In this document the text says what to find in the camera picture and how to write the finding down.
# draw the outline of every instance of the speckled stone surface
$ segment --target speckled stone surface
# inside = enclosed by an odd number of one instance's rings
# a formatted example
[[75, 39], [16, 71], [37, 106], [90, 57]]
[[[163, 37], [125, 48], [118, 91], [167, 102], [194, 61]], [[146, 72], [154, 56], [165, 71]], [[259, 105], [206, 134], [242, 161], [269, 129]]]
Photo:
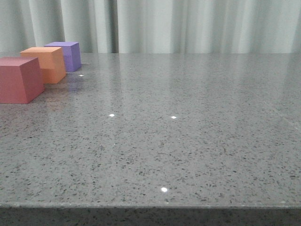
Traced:
[[82, 54], [30, 104], [0, 105], [1, 211], [300, 213], [300, 61]]

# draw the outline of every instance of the curtain fold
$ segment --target curtain fold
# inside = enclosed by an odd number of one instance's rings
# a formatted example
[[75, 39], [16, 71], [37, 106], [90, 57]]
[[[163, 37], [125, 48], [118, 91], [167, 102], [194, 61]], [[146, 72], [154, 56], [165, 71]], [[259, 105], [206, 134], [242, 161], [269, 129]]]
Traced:
[[295, 53], [301, 0], [0, 0], [0, 51]]

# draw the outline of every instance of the orange cube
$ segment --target orange cube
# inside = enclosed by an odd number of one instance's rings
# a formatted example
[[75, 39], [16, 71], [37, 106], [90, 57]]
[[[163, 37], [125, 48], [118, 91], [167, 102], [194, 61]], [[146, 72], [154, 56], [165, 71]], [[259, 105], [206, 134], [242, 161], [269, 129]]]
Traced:
[[39, 59], [44, 83], [57, 84], [66, 76], [63, 48], [61, 47], [32, 47], [20, 54], [22, 57]]

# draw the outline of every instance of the purple cube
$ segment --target purple cube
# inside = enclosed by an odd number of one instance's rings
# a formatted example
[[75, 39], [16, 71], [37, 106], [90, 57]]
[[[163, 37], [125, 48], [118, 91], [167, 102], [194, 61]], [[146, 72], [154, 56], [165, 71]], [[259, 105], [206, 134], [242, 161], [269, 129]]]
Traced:
[[55, 41], [44, 47], [62, 47], [67, 72], [74, 72], [81, 67], [79, 43], [74, 41]]

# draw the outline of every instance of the cube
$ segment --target cube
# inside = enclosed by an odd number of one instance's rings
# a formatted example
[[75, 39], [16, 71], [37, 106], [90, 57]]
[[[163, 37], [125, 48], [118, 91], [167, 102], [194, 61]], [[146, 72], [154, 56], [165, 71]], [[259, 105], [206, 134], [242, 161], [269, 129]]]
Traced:
[[79, 43], [74, 41], [55, 41], [44, 47], [62, 47], [67, 72], [74, 72], [81, 67]]
[[0, 58], [0, 103], [27, 104], [44, 89], [38, 58]]
[[61, 47], [32, 47], [20, 52], [22, 57], [37, 57], [43, 82], [57, 84], [66, 76], [63, 49]]

